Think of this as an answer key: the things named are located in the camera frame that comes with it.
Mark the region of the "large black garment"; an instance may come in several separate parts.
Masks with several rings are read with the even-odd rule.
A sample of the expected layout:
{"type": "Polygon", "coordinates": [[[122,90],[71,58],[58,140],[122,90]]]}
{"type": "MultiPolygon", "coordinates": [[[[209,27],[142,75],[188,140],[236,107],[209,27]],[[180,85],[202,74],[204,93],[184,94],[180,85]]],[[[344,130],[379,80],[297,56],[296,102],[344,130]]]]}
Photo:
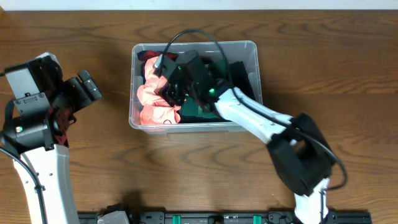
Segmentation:
{"type": "Polygon", "coordinates": [[[249,76],[242,61],[229,64],[229,72],[232,77],[233,85],[238,87],[246,96],[255,100],[249,76]]]}

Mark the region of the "pink garment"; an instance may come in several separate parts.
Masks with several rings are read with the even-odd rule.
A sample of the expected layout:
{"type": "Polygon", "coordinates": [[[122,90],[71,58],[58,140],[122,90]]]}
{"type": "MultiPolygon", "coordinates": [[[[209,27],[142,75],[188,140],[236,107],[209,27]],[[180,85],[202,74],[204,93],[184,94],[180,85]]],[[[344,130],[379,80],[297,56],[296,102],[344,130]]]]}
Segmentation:
{"type": "Polygon", "coordinates": [[[152,57],[144,65],[145,83],[137,89],[137,98],[143,106],[141,124],[177,124],[181,121],[180,106],[170,106],[156,92],[167,84],[167,79],[154,74],[154,64],[159,57],[152,57]]]}

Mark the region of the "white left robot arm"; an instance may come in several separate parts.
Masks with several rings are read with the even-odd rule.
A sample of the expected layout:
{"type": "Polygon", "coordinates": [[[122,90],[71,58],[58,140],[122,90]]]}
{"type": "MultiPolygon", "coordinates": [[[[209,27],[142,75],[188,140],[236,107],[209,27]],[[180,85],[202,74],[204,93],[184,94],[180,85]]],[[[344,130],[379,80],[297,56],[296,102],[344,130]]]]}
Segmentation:
{"type": "Polygon", "coordinates": [[[70,181],[68,128],[75,113],[102,95],[82,70],[66,81],[60,70],[9,70],[14,98],[5,107],[2,150],[21,178],[32,223],[79,223],[70,181]]]}

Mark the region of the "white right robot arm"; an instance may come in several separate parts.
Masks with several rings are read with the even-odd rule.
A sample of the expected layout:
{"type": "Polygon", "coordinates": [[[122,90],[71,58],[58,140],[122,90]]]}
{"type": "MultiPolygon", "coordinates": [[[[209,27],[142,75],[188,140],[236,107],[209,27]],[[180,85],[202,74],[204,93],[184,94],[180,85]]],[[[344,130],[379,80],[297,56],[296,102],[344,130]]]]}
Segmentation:
{"type": "Polygon", "coordinates": [[[326,192],[338,158],[311,117],[271,110],[246,96],[230,79],[211,76],[167,78],[160,94],[174,105],[189,96],[203,109],[255,135],[266,145],[280,180],[294,193],[298,220],[326,220],[326,192]]]}

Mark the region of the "red plaid shirt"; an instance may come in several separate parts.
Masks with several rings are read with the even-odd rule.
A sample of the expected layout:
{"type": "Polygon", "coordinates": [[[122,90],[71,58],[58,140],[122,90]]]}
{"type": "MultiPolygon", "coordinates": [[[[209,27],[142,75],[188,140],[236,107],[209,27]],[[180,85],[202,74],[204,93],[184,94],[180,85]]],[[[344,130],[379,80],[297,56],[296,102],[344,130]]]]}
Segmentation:
{"type": "MultiPolygon", "coordinates": [[[[142,50],[137,53],[137,57],[138,60],[140,60],[141,62],[147,62],[149,59],[153,57],[160,57],[162,54],[163,52],[161,51],[142,50]]],[[[178,58],[178,54],[170,52],[167,52],[165,56],[172,59],[173,61],[176,61],[176,59],[178,58]]]]}

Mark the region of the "dark green garment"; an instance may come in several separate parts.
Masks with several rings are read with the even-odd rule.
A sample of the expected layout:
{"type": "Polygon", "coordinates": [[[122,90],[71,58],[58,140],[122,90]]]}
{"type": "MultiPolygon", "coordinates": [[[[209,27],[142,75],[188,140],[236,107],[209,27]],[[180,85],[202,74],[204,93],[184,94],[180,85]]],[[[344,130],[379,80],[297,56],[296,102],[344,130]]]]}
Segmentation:
{"type": "MultiPolygon", "coordinates": [[[[224,60],[217,60],[215,62],[204,60],[203,63],[214,79],[226,79],[224,60]]],[[[226,121],[212,112],[203,111],[195,100],[188,95],[186,95],[178,114],[180,115],[180,123],[219,123],[226,121]]]]}

